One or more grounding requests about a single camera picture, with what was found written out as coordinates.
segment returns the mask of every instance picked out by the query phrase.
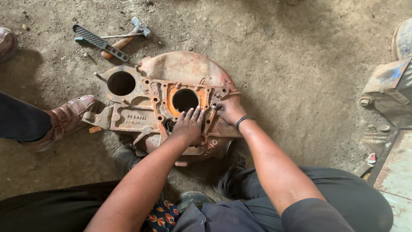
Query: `dirt floor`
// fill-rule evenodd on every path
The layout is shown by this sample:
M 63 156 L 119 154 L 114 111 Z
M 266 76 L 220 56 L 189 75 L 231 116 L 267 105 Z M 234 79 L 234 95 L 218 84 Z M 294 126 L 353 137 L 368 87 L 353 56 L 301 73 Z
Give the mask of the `dirt floor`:
M 19 49 L 0 64 L 0 91 L 42 109 L 85 94 L 110 105 L 93 72 L 122 62 L 75 43 L 71 26 L 125 34 L 138 16 L 155 37 L 127 45 L 125 65 L 193 45 L 232 75 L 245 108 L 297 164 L 350 171 L 369 152 L 359 142 L 366 125 L 387 123 L 358 99 L 373 69 L 391 62 L 393 31 L 411 8 L 410 0 L 2 0 L 0 26 L 17 33 Z M 129 142 L 85 128 L 35 154 L 2 139 L 0 199 L 118 179 L 110 156 Z M 219 200 L 211 187 L 218 164 L 175 168 L 167 195 L 195 190 Z

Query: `hand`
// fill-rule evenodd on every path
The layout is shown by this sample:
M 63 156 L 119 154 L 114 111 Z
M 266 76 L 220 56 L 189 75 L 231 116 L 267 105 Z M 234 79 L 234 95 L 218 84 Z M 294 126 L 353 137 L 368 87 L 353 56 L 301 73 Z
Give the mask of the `hand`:
M 234 98 L 218 102 L 215 107 L 212 107 L 229 125 L 236 125 L 237 121 L 243 116 L 246 116 L 245 109 Z
M 190 142 L 191 147 L 200 145 L 200 133 L 204 114 L 205 110 L 200 111 L 200 106 L 197 106 L 196 110 L 191 108 L 187 114 L 182 112 L 173 128 L 171 136 L 183 137 Z

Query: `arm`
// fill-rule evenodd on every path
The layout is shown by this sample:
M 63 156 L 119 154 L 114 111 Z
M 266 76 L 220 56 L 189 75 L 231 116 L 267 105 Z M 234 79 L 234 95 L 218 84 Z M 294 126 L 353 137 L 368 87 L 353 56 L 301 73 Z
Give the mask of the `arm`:
M 232 98 L 219 102 L 215 109 L 230 125 L 236 125 L 246 115 L 243 107 Z M 255 121 L 243 120 L 239 132 L 252 152 L 259 182 L 279 215 L 293 203 L 306 198 L 326 201 L 316 185 Z
M 200 107 L 182 112 L 172 135 L 120 181 L 85 231 L 139 231 L 178 157 L 200 142 L 203 116 Z

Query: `bolt hole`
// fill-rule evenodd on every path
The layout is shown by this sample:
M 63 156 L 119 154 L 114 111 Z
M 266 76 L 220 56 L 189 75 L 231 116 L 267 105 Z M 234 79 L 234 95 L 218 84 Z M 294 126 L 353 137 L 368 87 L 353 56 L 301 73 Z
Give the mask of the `bolt hole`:
M 133 92 L 136 81 L 128 72 L 115 72 L 109 77 L 107 87 L 114 95 L 125 96 Z
M 178 90 L 172 99 L 173 106 L 178 112 L 188 112 L 190 108 L 196 108 L 199 105 L 199 99 L 192 90 Z

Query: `metal rod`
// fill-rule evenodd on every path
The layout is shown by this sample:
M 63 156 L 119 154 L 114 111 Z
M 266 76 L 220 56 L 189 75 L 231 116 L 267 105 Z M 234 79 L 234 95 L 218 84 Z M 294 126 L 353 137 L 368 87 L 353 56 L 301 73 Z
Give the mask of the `metal rod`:
M 108 38 L 119 38 L 119 37 L 129 37 L 129 36 L 142 36 L 144 33 L 137 33 L 137 34 L 127 34 L 127 35 L 119 35 L 119 36 L 102 36 L 100 38 L 102 39 L 108 39 Z

